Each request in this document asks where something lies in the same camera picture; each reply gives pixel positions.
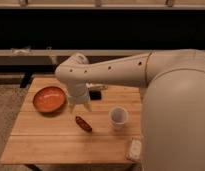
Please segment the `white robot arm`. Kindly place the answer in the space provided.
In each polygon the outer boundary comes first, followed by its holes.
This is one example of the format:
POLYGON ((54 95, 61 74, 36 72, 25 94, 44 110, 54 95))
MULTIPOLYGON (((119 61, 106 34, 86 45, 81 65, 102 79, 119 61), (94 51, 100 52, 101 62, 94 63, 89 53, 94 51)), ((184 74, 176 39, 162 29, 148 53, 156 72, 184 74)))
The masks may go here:
POLYGON ((88 83, 139 87, 143 171, 205 171, 205 52, 167 50, 91 64, 76 53, 55 70, 71 105, 88 83))

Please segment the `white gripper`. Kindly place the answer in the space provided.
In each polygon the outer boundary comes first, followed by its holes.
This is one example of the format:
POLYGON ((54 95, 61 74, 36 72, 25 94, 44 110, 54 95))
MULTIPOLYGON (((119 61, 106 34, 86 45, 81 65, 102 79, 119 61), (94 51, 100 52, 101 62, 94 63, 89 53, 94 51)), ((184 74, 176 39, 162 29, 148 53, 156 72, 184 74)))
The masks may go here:
POLYGON ((89 91, 85 83, 68 84, 67 97, 68 101, 71 103, 69 105, 70 112, 74 111, 75 104, 84 104, 84 107, 89 112, 92 111, 91 104, 88 102, 90 100, 89 91))

